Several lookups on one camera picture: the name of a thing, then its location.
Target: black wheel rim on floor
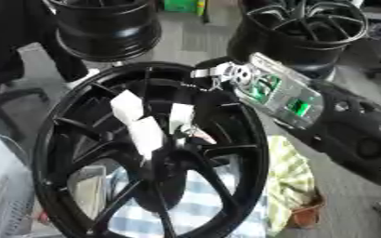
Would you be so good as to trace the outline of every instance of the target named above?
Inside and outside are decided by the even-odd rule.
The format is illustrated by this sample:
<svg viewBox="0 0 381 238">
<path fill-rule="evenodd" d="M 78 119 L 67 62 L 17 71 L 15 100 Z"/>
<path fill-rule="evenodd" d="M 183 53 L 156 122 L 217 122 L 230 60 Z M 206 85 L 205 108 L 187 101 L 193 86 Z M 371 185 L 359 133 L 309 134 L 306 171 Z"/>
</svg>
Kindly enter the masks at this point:
<svg viewBox="0 0 381 238">
<path fill-rule="evenodd" d="M 59 44 L 82 60 L 128 60 L 153 49 L 161 37 L 152 0 L 47 1 L 56 9 Z"/>
<path fill-rule="evenodd" d="M 112 116 L 110 100 L 128 88 L 142 96 L 148 105 L 145 107 L 147 111 L 165 129 L 166 122 L 161 121 L 163 115 L 169 112 L 178 90 L 183 87 L 181 81 L 190 71 L 188 66 L 157 62 L 112 68 L 78 86 L 50 113 L 34 148 L 33 179 L 39 202 L 63 234 L 79 238 L 126 237 L 109 231 L 108 222 L 126 200 L 132 197 L 137 199 L 137 194 L 145 192 L 140 189 L 143 182 L 154 191 L 157 203 L 153 204 L 159 204 L 154 209 L 162 221 L 164 237 L 224 237 L 250 214 L 263 191 L 269 169 L 266 134 L 253 109 L 229 94 L 197 93 L 195 124 L 209 132 L 217 144 L 203 145 L 188 139 L 184 148 L 169 152 L 175 156 L 167 157 L 175 157 L 174 160 L 162 159 L 158 164 L 162 165 L 159 167 L 167 167 L 164 163 L 168 160 L 168 163 L 173 163 L 169 167 L 174 169 L 167 173 L 155 173 L 156 176 L 151 179 L 142 176 L 143 170 L 138 165 L 140 161 L 134 144 L 125 136 L 125 126 Z M 198 103 L 202 102 L 213 103 L 214 106 L 201 117 L 198 116 Z M 91 149 L 76 152 L 84 138 L 94 141 Z M 223 158 L 228 154 L 238 157 L 241 175 L 234 194 L 230 194 L 213 168 L 219 161 L 218 156 Z M 71 173 L 94 163 L 100 156 L 113 156 L 112 159 L 129 172 L 130 182 L 93 220 L 80 210 L 71 197 L 68 178 Z M 180 199 L 183 186 L 180 175 L 189 170 L 197 171 L 212 185 L 223 207 L 203 226 L 176 235 L 167 209 Z M 170 172 L 173 177 L 160 175 Z M 171 179 L 173 182 L 167 189 L 172 191 L 173 198 L 160 187 L 161 181 L 165 184 Z"/>
<path fill-rule="evenodd" d="M 345 47 L 368 28 L 362 12 L 344 0 L 242 0 L 241 10 L 231 57 L 247 61 L 262 52 L 312 78 L 329 75 Z"/>
</svg>

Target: wheel hub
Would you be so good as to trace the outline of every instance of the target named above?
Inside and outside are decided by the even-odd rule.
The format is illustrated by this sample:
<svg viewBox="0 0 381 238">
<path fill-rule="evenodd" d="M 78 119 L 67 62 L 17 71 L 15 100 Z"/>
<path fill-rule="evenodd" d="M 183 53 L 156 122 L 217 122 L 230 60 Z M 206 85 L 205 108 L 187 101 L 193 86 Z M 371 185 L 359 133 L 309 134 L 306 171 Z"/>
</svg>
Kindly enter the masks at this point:
<svg viewBox="0 0 381 238">
<path fill-rule="evenodd" d="M 200 115 L 201 105 L 194 102 L 195 118 L 203 118 L 194 124 L 217 144 L 192 137 L 177 143 L 167 133 L 166 115 L 181 88 L 180 80 L 191 70 L 155 62 L 112 68 L 70 92 L 47 117 L 34 147 L 33 179 L 39 202 L 64 235 L 125 238 L 112 231 L 109 224 L 112 216 L 132 199 L 160 219 L 164 237 L 225 237 L 251 213 L 269 169 L 267 139 L 253 110 L 227 94 L 219 94 L 221 100 L 216 101 L 221 103 L 215 105 L 201 94 L 198 99 L 212 109 L 203 110 L 206 114 Z M 126 126 L 112 115 L 111 99 L 127 88 L 137 95 L 147 92 L 141 95 L 149 109 L 147 113 L 156 119 L 167 137 L 164 146 L 144 164 Z M 227 156 L 238 159 L 240 171 L 233 193 L 215 170 L 227 163 Z M 128 182 L 113 193 L 95 217 L 89 217 L 74 201 L 69 178 L 85 166 L 105 165 L 102 158 L 123 167 Z M 222 208 L 205 224 L 178 235 L 168 210 L 180 203 L 190 170 L 211 185 Z"/>
</svg>

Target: cable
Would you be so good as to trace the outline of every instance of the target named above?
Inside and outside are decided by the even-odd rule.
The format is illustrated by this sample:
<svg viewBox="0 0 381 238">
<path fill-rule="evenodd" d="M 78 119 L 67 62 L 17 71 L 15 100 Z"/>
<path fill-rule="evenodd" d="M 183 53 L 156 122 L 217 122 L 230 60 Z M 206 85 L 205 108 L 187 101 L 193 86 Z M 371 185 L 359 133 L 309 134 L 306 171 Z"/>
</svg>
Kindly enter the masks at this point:
<svg viewBox="0 0 381 238">
<path fill-rule="evenodd" d="M 11 142 L 11 144 L 13 144 L 15 148 L 17 148 L 17 151 L 21 153 L 21 156 L 18 156 L 18 158 L 20 158 L 24 165 L 26 165 L 27 167 L 30 166 L 29 154 L 26 151 L 24 151 L 24 149 L 14 139 L 4 135 L 0 135 L 0 139 L 4 139 Z"/>
</svg>

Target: plaid cloth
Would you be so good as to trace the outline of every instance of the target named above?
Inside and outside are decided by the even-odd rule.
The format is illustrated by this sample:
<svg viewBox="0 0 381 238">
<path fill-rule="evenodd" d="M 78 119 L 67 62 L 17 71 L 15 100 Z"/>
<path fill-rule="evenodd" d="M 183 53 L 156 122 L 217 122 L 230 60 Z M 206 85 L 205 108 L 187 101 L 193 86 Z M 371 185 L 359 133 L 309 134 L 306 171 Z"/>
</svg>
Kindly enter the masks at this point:
<svg viewBox="0 0 381 238">
<path fill-rule="evenodd" d="M 268 141 L 268 235 L 274 236 L 284 229 L 292 209 L 309 204 L 316 194 L 308 159 L 285 137 L 272 136 Z"/>
<path fill-rule="evenodd" d="M 216 168 L 230 192 L 234 192 L 237 183 L 230 165 Z M 128 182 L 123 168 L 117 169 L 107 177 L 117 179 L 119 192 Z M 217 192 L 198 173 L 190 171 L 187 177 L 186 191 L 177 206 L 169 210 L 175 232 L 183 234 L 192 231 L 213 218 L 222 208 Z M 266 237 L 267 199 L 265 193 L 260 197 L 251 215 L 229 236 L 231 238 Z M 134 199 L 120 208 L 110 220 L 109 228 L 113 232 L 137 238 L 164 237 L 163 227 L 157 215 L 141 208 Z"/>
</svg>

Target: person's leg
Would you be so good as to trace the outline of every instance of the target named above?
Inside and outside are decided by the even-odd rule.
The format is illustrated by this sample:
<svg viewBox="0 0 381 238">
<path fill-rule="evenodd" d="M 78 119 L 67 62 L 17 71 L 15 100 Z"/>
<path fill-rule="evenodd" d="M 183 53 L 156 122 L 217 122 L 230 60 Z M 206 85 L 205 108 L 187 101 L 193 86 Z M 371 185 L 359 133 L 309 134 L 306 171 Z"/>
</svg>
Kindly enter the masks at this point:
<svg viewBox="0 0 381 238">
<path fill-rule="evenodd" d="M 60 47 L 55 32 L 45 33 L 39 43 L 50 58 L 55 61 L 56 68 L 67 83 L 76 81 L 88 74 L 88 69 L 80 59 L 71 56 Z"/>
<path fill-rule="evenodd" d="M 25 0 L 27 28 L 31 38 L 42 45 L 67 82 L 77 81 L 88 75 L 84 63 L 66 52 L 56 38 L 58 24 L 55 16 L 41 0 Z"/>
</svg>

